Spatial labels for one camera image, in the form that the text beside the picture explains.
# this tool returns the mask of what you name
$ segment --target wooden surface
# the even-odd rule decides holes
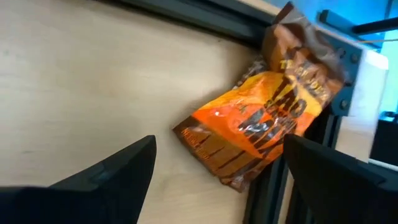
[[[139,223],[241,223],[246,194],[222,186],[170,129],[231,88],[253,56],[95,1],[0,0],[0,184],[50,185],[155,134]]]

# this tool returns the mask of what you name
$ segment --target orange snack bag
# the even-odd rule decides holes
[[[317,32],[286,5],[236,88],[173,129],[221,183],[245,189],[282,154],[284,135],[302,135],[343,87],[339,59]]]

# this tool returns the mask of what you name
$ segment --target screw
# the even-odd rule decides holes
[[[358,63],[358,55],[356,55],[355,53],[351,54],[351,63]]]
[[[340,47],[340,48],[338,48],[337,49],[337,55],[340,57],[340,58],[343,58],[345,55],[346,55],[346,50],[344,50],[344,48],[342,48],[342,47]]]
[[[345,110],[345,109],[347,109],[347,107],[348,107],[348,101],[342,100],[340,103],[340,108]]]

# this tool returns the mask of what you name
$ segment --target metal frame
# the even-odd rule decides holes
[[[392,2],[393,0],[388,0],[384,20],[381,21],[356,25],[330,10],[323,10],[319,21],[358,40],[383,40],[384,32],[398,29],[398,17],[389,19]],[[382,42],[366,42],[366,45],[381,50]]]
[[[144,10],[155,16],[188,24],[215,35],[236,40],[249,47],[260,49],[266,27],[272,24],[275,15],[268,14],[237,0],[121,0],[114,1],[122,7]],[[327,110],[313,122],[306,132],[306,137],[334,147],[341,117],[348,114],[349,103],[353,95],[353,86],[358,72],[361,50],[346,42],[325,34],[330,43],[341,53],[346,69],[351,75],[351,82],[343,87]],[[284,197],[288,167],[280,157],[273,165],[266,167],[260,176],[251,184],[244,223],[265,224],[277,223],[280,207]],[[298,223],[296,217],[304,215],[304,220],[311,220],[297,188],[290,202],[288,220]]]

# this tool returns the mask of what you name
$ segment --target snack bag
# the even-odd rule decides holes
[[[173,129],[239,192],[282,154],[284,135],[302,135],[345,82],[332,47],[290,3],[267,29],[261,56],[233,90]]]

